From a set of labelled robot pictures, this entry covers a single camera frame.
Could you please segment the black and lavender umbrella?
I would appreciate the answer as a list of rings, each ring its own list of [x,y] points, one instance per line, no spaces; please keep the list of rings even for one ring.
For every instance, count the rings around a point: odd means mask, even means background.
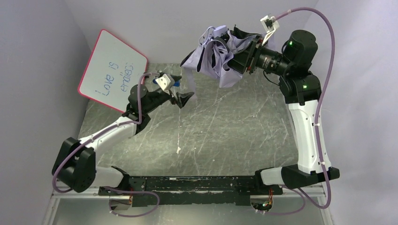
[[[243,78],[238,69],[228,65],[237,55],[249,48],[255,38],[264,34],[248,33],[234,27],[230,30],[225,25],[210,26],[202,34],[198,46],[180,63],[187,76],[188,87],[196,98],[196,83],[193,72],[202,73],[216,79],[220,88],[230,88]]]

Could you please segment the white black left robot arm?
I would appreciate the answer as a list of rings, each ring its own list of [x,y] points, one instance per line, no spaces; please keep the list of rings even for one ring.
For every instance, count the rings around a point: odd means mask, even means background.
[[[110,125],[81,139],[63,141],[52,168],[52,186],[58,193],[84,192],[90,187],[129,191],[130,176],[118,167],[100,167],[97,158],[116,144],[145,129],[149,113],[166,102],[183,108],[195,93],[174,92],[182,79],[167,73],[146,73],[130,89],[126,110]]]

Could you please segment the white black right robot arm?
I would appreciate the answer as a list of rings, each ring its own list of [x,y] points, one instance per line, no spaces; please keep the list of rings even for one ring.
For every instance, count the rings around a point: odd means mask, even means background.
[[[331,165],[324,146],[321,116],[317,106],[321,100],[321,83],[311,71],[318,50],[315,36],[306,30],[295,30],[281,52],[262,44],[264,36],[234,28],[232,34],[248,38],[248,46],[234,53],[228,65],[238,72],[279,77],[278,87],[293,122],[297,139],[298,161],[294,165],[260,169],[255,172],[258,188],[284,185],[290,189],[335,180],[340,171]]]

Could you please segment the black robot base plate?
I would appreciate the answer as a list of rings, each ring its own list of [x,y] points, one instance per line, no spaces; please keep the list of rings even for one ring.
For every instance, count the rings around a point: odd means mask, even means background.
[[[266,186],[248,176],[131,176],[114,190],[99,188],[100,196],[128,196],[133,207],[150,205],[225,204],[251,205],[255,196],[281,195],[278,185]]]

